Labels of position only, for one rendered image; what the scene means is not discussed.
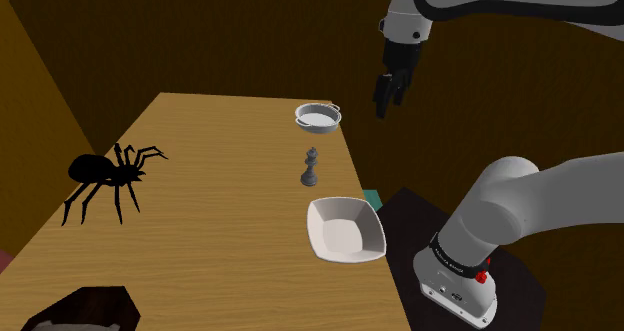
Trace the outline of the dark brown box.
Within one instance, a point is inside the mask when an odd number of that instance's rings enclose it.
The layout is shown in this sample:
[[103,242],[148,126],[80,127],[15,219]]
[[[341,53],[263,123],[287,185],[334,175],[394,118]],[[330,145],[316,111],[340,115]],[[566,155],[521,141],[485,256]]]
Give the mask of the dark brown box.
[[42,322],[92,324],[135,331],[141,314],[124,286],[80,287],[28,319],[20,331],[34,331]]

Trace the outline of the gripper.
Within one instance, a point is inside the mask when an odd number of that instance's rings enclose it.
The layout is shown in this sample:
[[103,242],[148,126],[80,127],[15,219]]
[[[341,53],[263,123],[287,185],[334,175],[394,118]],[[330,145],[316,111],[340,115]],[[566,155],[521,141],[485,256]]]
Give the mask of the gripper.
[[383,119],[387,107],[393,99],[397,106],[402,104],[404,94],[412,82],[414,69],[421,54],[421,44],[403,44],[386,39],[384,42],[382,63],[385,74],[377,77],[373,102],[376,105],[376,117]]

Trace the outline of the grey chess piece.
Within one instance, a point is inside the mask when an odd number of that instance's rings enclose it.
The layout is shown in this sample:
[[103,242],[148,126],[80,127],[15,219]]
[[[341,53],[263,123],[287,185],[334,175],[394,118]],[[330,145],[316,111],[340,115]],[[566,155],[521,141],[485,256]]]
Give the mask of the grey chess piece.
[[305,164],[307,168],[300,176],[300,181],[305,186],[314,186],[317,183],[317,175],[314,167],[317,164],[318,152],[315,147],[312,147],[306,152],[306,155],[307,158],[305,160]]

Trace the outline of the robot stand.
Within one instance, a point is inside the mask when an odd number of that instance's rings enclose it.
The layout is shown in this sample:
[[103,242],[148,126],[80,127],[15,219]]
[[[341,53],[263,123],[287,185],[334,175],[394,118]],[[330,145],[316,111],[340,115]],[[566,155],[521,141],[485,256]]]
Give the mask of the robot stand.
[[493,321],[478,330],[425,297],[413,258],[425,248],[449,215],[407,188],[378,211],[387,242],[386,259],[411,331],[540,331],[546,292],[525,264],[502,248],[491,255],[490,279],[498,308]]

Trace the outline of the wooden table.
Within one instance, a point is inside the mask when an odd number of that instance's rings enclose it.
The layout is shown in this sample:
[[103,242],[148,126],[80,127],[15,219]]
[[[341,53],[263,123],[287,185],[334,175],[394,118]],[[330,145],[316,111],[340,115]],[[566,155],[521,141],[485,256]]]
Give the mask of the wooden table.
[[[83,286],[124,286],[137,331],[410,331],[384,260],[318,259],[309,203],[363,194],[341,131],[311,134],[294,99],[158,95],[122,144],[156,146],[133,185],[58,209],[0,273],[0,331]],[[315,147],[317,183],[300,176]]]

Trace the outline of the black toy spider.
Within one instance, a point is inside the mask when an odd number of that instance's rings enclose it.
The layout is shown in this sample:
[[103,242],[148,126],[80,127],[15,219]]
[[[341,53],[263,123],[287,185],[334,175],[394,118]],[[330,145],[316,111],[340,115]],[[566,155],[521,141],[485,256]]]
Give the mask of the black toy spider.
[[161,157],[166,159],[165,154],[156,146],[150,146],[135,150],[131,144],[124,149],[119,143],[113,147],[116,162],[104,155],[82,154],[76,157],[68,167],[70,179],[79,183],[80,186],[63,203],[63,219],[61,225],[67,222],[69,212],[74,201],[90,186],[93,188],[82,201],[81,223],[84,223],[90,201],[95,197],[101,187],[108,186],[114,189],[114,206],[120,224],[123,224],[123,214],[120,203],[120,189],[126,187],[137,211],[140,207],[132,187],[133,182],[140,182],[145,175],[143,167],[148,158]]

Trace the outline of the grey metal pan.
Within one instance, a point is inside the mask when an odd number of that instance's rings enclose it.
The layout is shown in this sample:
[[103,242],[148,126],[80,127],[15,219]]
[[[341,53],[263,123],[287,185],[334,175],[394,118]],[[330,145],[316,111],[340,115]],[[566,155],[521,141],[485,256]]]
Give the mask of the grey metal pan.
[[341,109],[333,103],[306,103],[295,109],[295,123],[309,133],[331,133],[341,120]]

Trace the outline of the white square bowl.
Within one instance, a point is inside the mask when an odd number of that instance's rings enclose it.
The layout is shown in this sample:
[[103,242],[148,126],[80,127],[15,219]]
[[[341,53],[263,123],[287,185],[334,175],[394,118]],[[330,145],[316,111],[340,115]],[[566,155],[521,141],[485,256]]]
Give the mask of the white square bowl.
[[311,249],[319,259],[357,264],[386,255],[383,226],[366,200],[352,197],[313,200],[308,206],[306,227]]

